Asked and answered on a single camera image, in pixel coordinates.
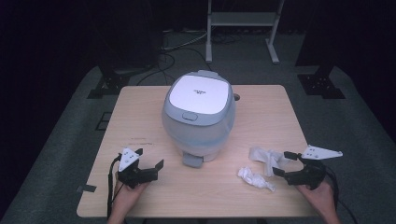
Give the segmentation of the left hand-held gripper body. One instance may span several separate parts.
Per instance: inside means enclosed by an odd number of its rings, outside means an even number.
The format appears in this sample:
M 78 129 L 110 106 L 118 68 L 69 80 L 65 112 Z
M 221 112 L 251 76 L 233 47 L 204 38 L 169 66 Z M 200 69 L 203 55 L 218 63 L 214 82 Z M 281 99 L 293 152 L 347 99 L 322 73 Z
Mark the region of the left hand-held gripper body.
M 154 167 L 148 169 L 140 169 L 138 167 L 141 156 L 128 147 L 121 153 L 118 180 L 131 189 L 134 189 L 140 184 L 156 181 L 158 179 L 159 171 Z

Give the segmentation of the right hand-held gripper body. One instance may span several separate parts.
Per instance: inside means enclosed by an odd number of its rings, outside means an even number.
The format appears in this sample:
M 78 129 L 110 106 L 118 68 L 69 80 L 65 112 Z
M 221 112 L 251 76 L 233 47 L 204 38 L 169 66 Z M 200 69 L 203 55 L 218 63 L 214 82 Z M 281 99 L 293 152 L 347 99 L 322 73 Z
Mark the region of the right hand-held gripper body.
M 327 175 L 331 180 L 335 179 L 334 174 L 328 171 L 328 168 L 322 161 L 343 156 L 342 151 L 314 147 L 311 145 L 308 145 L 305 151 L 300 154 L 301 158 L 297 161 L 303 164 L 303 169 L 285 173 L 284 178 L 289 185 L 307 185 L 310 189 L 316 189 Z

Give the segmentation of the white grey pedal trash can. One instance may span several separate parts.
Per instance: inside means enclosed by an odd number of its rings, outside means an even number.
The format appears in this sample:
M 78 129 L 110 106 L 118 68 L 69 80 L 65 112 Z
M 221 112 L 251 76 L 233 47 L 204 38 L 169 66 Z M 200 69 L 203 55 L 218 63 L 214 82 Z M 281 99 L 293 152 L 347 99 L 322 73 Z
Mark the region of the white grey pedal trash can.
M 190 72 L 178 78 L 166 93 L 163 103 L 163 111 L 172 119 L 185 119 L 198 125 L 215 124 L 232 108 L 235 109 L 235 100 L 231 84 L 219 74 L 206 70 Z M 204 162 L 213 161 L 219 154 L 218 151 L 196 156 L 178 147 L 177 150 L 182 162 L 193 168 L 200 168 Z

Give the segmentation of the person's right hand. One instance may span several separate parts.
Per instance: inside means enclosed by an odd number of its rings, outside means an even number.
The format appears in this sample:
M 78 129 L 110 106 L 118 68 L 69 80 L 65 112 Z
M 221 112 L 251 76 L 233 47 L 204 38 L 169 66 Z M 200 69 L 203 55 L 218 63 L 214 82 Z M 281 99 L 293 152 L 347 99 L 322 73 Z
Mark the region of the person's right hand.
M 316 189 L 309 189 L 304 185 L 298 185 L 296 188 L 321 217 L 325 214 L 336 214 L 332 187 L 326 181 L 322 181 Z

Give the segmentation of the person's left hand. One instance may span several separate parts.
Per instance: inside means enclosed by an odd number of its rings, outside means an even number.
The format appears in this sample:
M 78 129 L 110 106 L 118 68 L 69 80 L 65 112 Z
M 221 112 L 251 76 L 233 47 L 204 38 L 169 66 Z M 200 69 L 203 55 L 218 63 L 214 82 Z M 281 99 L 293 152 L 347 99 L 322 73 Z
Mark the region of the person's left hand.
M 120 181 L 116 184 L 116 194 L 112 205 L 112 213 L 125 214 L 134 208 L 135 204 L 138 202 L 140 196 L 143 194 L 144 190 L 147 188 L 149 183 L 140 184 L 134 189 L 123 185 Z

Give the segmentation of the balled crumpled white tissue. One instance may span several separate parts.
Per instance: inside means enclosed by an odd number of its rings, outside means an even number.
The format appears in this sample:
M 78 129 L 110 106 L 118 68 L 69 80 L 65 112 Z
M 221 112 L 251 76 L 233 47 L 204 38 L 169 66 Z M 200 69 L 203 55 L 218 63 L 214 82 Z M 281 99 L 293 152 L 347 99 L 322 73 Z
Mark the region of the balled crumpled white tissue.
M 269 189 L 272 192 L 276 191 L 276 187 L 272 183 L 266 181 L 262 175 L 253 173 L 247 166 L 240 168 L 237 172 L 237 176 L 257 189 Z

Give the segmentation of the floor socket box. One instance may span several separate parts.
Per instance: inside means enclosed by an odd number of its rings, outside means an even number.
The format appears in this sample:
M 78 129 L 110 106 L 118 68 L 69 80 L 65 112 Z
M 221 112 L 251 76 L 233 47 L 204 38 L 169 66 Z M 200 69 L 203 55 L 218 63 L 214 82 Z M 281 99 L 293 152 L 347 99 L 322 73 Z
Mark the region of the floor socket box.
M 98 123 L 96 124 L 95 130 L 96 131 L 105 131 L 110 119 L 111 119 L 112 113 L 111 112 L 104 112 L 99 119 Z

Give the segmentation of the black stand base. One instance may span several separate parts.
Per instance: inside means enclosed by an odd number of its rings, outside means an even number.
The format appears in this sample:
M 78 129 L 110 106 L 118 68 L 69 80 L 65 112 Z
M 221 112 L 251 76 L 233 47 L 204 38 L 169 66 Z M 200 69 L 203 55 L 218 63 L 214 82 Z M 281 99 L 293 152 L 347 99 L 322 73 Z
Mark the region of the black stand base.
M 330 79 L 332 69 L 332 65 L 321 65 L 314 74 L 300 74 L 297 78 L 307 95 L 318 95 L 323 99 L 345 99 L 345 95 Z
M 99 65 L 101 77 L 96 87 L 90 90 L 87 98 L 101 99 L 106 95 L 119 95 L 121 89 L 128 85 L 131 77 L 146 73 L 152 68 L 152 65 L 140 67 L 132 65 L 117 67 L 112 65 Z

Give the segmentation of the white metal stand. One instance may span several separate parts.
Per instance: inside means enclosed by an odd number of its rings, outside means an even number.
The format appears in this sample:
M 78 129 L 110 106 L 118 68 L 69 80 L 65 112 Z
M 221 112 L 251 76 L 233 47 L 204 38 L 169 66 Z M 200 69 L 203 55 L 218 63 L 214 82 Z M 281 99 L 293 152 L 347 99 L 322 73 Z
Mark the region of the white metal stand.
M 270 27 L 271 34 L 265 39 L 265 44 L 272 63 L 279 64 L 280 60 L 277 56 L 274 42 L 285 0 L 277 1 L 275 12 L 213 12 L 212 0 L 207 0 L 205 61 L 207 63 L 213 61 L 211 37 L 214 27 Z

